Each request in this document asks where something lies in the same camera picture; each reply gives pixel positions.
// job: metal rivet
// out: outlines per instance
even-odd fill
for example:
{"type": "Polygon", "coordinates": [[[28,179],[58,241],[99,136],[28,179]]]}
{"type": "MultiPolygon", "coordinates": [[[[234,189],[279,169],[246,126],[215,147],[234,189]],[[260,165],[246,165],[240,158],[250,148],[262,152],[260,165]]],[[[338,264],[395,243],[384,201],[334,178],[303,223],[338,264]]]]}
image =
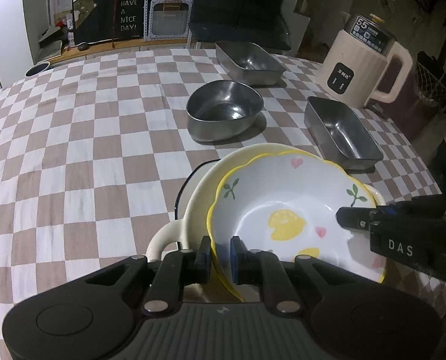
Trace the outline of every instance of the metal rivet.
{"type": "Polygon", "coordinates": [[[297,312],[301,307],[293,300],[284,300],[276,305],[276,308],[281,312],[297,312]]]}
{"type": "Polygon", "coordinates": [[[144,304],[144,309],[149,312],[162,312],[168,308],[164,300],[150,300],[144,304]]]}

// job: wooden shelf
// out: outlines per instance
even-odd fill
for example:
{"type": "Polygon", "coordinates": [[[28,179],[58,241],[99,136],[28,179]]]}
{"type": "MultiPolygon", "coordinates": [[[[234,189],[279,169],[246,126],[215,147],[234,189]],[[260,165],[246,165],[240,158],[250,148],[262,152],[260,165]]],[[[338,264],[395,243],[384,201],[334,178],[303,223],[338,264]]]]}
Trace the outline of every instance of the wooden shelf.
{"type": "Polygon", "coordinates": [[[125,49],[128,47],[140,47],[140,46],[154,46],[154,45],[164,45],[164,44],[185,44],[186,39],[168,39],[168,40],[143,40],[143,39],[130,39],[130,40],[119,40],[114,42],[108,41],[105,43],[98,43],[92,45],[89,49],[84,51],[79,51],[77,47],[73,47],[70,50],[63,50],[63,53],[60,56],[49,59],[48,61],[52,64],[56,62],[66,61],[68,59],[77,58],[80,56],[85,56],[94,53],[100,53],[103,51],[111,51],[117,49],[125,49]]]}

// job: wire basket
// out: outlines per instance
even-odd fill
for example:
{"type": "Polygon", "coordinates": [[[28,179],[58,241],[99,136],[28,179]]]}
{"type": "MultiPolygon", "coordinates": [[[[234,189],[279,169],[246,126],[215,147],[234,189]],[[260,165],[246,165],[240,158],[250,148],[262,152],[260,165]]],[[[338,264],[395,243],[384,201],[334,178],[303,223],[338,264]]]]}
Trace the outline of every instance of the wire basket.
{"type": "Polygon", "coordinates": [[[414,92],[421,102],[429,107],[445,107],[446,85],[419,62],[416,62],[415,71],[414,92]]]}

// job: yellow scalloped rim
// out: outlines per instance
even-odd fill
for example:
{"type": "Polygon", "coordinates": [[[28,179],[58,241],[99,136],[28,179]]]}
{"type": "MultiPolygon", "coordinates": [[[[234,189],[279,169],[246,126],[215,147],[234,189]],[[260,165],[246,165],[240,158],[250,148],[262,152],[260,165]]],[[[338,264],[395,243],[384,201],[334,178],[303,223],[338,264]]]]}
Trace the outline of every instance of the yellow scalloped rim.
{"type": "MultiPolygon", "coordinates": [[[[249,160],[247,163],[243,164],[243,165],[239,165],[237,167],[234,167],[232,170],[230,170],[220,181],[220,183],[218,184],[217,188],[216,188],[216,195],[215,195],[215,201],[213,202],[213,204],[211,205],[211,207],[208,210],[208,214],[206,217],[206,228],[208,231],[208,235],[209,238],[211,239],[211,259],[213,260],[213,265],[215,267],[216,273],[218,275],[218,277],[220,278],[220,280],[222,281],[222,283],[224,284],[224,286],[226,287],[226,289],[231,292],[233,295],[235,295],[239,300],[241,300],[242,302],[245,302],[245,299],[240,295],[240,293],[232,286],[232,284],[228,281],[228,279],[226,278],[226,275],[224,274],[223,270],[221,269],[221,265],[220,262],[218,261],[218,256],[216,254],[216,242],[213,238],[213,230],[211,228],[211,217],[213,215],[213,210],[216,206],[216,202],[218,200],[218,196],[220,195],[221,189],[223,188],[223,185],[225,184],[226,180],[237,170],[244,168],[248,165],[250,165],[252,162],[263,158],[263,157],[268,157],[268,156],[279,156],[279,155],[287,155],[287,154],[297,154],[297,155],[306,155],[309,157],[313,157],[315,159],[317,159],[318,161],[322,161],[322,162],[326,162],[334,167],[336,167],[337,169],[339,169],[341,172],[344,173],[344,175],[346,177],[348,177],[349,179],[351,179],[356,185],[358,185],[360,188],[362,188],[364,191],[366,191],[366,193],[368,194],[368,196],[371,197],[372,203],[373,203],[373,207],[376,207],[376,203],[375,203],[375,199],[373,198],[373,194],[368,191],[368,189],[366,189],[365,185],[355,179],[354,177],[351,177],[349,174],[347,174],[345,172],[345,170],[340,167],[338,164],[332,162],[332,161],[328,161],[328,160],[324,160],[323,158],[320,158],[314,154],[308,153],[307,151],[304,150],[299,150],[299,149],[295,149],[295,150],[288,150],[288,151],[284,151],[281,153],[263,153],[263,154],[259,154],[256,157],[253,157],[251,160],[249,160]]],[[[379,283],[381,283],[383,281],[383,279],[385,278],[386,275],[386,266],[383,270],[383,273],[381,274],[380,280],[378,281],[379,283]]]]}

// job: brown and white checkered tablecloth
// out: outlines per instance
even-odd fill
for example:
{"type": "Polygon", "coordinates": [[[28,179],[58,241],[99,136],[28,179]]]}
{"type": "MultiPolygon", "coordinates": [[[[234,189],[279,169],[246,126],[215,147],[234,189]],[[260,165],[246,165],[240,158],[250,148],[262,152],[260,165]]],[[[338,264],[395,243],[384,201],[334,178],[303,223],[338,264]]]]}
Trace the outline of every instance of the brown and white checkered tablecloth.
{"type": "MultiPolygon", "coordinates": [[[[324,96],[319,64],[279,56],[285,88],[264,88],[262,119],[233,143],[202,145],[186,130],[188,96],[227,79],[215,50],[113,54],[41,73],[0,91],[1,323],[17,302],[144,254],[173,218],[176,194],[203,161],[275,142],[318,154],[304,125],[306,98],[324,96]]],[[[392,121],[358,116],[385,158],[357,175],[390,202],[438,193],[426,166],[392,121]]],[[[388,281],[440,314],[446,285],[391,265],[388,281]]]]}

